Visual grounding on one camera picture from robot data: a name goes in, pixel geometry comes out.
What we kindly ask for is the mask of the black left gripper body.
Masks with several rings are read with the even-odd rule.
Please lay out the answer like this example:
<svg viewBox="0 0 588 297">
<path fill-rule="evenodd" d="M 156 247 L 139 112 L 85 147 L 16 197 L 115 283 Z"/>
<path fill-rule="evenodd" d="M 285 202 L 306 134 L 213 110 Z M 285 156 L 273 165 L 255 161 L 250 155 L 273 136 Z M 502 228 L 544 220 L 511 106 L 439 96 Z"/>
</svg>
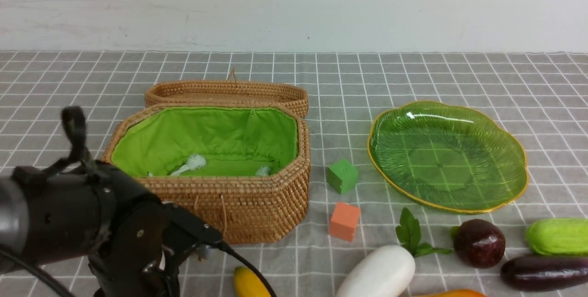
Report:
<svg viewBox="0 0 588 297">
<path fill-rule="evenodd" d="M 179 266 L 202 241 L 183 233 L 118 235 L 90 255 L 96 297 L 178 297 Z"/>
</svg>

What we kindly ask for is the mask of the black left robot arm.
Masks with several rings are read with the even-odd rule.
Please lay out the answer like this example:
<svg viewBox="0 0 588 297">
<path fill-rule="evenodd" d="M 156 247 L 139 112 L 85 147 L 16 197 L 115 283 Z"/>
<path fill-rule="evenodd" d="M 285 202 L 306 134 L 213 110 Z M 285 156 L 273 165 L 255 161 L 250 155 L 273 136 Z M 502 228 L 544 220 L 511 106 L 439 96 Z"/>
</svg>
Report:
<svg viewBox="0 0 588 297">
<path fill-rule="evenodd" d="M 179 229 L 172 203 L 86 147 L 82 108 L 65 107 L 71 152 L 51 166 L 17 166 L 1 178 L 1 272 L 87 257 L 96 297 L 178 297 Z"/>
</svg>

